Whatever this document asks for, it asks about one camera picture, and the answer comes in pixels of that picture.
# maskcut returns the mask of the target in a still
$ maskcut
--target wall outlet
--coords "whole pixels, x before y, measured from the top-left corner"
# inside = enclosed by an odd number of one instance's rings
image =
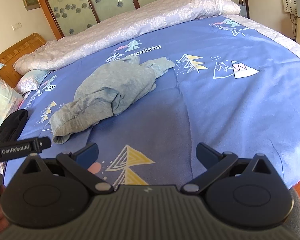
[[[17,29],[20,29],[22,27],[22,25],[21,25],[21,22],[18,22],[16,24],[12,25],[11,27],[12,27],[12,30],[15,31]]]
[[[297,0],[283,0],[283,11],[298,16]]]

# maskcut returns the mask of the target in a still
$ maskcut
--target headboard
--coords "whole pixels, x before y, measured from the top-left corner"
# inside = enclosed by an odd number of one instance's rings
[[[46,41],[38,33],[32,33],[22,41],[11,46],[0,54],[0,63],[5,64],[0,70],[0,77],[12,88],[14,88],[21,75],[13,68],[13,64],[23,55],[34,52],[44,45]]]

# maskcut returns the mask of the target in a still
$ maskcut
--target ribbed gray panel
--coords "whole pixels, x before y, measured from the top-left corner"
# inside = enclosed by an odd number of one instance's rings
[[[0,240],[296,240],[282,226],[244,231],[215,219],[200,198],[174,186],[120,186],[94,198],[89,209],[70,223],[51,229],[15,225]]]

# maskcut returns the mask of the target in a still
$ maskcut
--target blue bed sheet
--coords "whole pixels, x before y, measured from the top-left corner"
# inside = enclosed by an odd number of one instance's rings
[[[300,59],[254,29],[223,16],[194,20],[103,49],[50,73],[21,108],[20,139],[52,137],[49,119],[73,101],[96,68],[127,55],[175,62],[156,89],[116,117],[53,144],[42,158],[99,146],[96,175],[119,184],[181,186],[205,171],[204,142],[243,158],[264,153],[288,187],[300,180]],[[9,161],[5,183],[23,159]]]

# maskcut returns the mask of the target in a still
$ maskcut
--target wardrobe door frame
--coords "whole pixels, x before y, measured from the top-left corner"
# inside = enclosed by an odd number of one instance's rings
[[[56,37],[57,40],[60,40],[61,38],[64,37],[64,35],[63,35],[63,32],[62,32],[56,18],[54,17],[54,13],[50,7],[49,1],[48,0],[38,0],[38,2],[43,10],[43,13],[51,27],[51,30],[52,30],[54,36]],[[88,2],[89,2],[89,5],[91,6],[93,15],[96,18],[97,23],[99,23],[100,22],[99,17],[93,7],[91,0],[88,0]],[[133,0],[133,3],[134,3],[134,6],[136,9],[140,8],[138,0]]]

